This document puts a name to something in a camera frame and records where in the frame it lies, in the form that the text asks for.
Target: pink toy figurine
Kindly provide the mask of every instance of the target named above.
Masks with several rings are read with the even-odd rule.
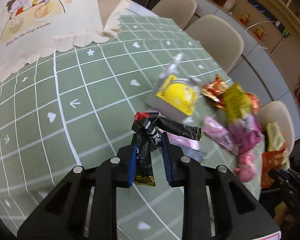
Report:
[[[234,172],[238,172],[238,179],[241,182],[249,182],[256,174],[254,166],[253,152],[249,151],[238,156],[238,163],[240,168],[234,169]]]

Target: silver screw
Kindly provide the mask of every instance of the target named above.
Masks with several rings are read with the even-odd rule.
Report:
[[[74,173],[81,173],[83,168],[81,166],[75,166],[72,170]]]
[[[222,173],[226,173],[227,172],[227,167],[226,166],[223,166],[223,165],[220,165],[218,167],[218,171],[222,172]]]
[[[182,156],[181,157],[181,161],[183,163],[189,163],[191,161],[191,159],[188,156]]]
[[[111,163],[113,163],[113,164],[118,164],[119,162],[120,162],[120,158],[119,157],[113,157],[113,158],[111,158]]]

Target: beige chair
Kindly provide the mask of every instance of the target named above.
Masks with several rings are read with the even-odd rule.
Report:
[[[281,101],[272,101],[259,109],[258,118],[263,130],[271,122],[277,122],[287,142],[287,154],[290,155],[295,141],[294,128],[289,111]]]
[[[227,73],[243,51],[243,39],[226,21],[215,15],[206,15],[194,22],[186,33],[200,41],[221,68]]]
[[[160,17],[174,20],[184,29],[196,9],[197,3],[193,0],[161,0],[151,11]]]

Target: checkered tablecloth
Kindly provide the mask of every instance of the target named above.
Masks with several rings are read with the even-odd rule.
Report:
[[[136,111],[171,57],[183,53],[175,75],[208,83],[232,80],[169,19],[122,16],[118,40],[74,47],[25,65],[0,83],[0,217],[16,234],[25,218],[74,166],[90,168],[130,144]],[[190,125],[225,114],[201,97]],[[258,198],[263,142],[254,150],[258,174],[246,184]],[[206,136],[203,164],[236,167],[235,157]],[[183,191],[167,184],[161,153],[152,153],[156,187],[117,190],[118,227],[135,240],[181,239]],[[139,230],[138,223],[148,225]],[[119,239],[128,239],[119,231]]]

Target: black snack package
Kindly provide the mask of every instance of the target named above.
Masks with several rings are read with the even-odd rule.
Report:
[[[159,116],[158,112],[137,112],[132,125],[132,130],[137,133],[137,167],[135,184],[138,185],[155,186],[151,152],[161,146],[161,134],[155,127],[191,140],[200,141],[202,137],[201,127],[188,126],[169,120]]]

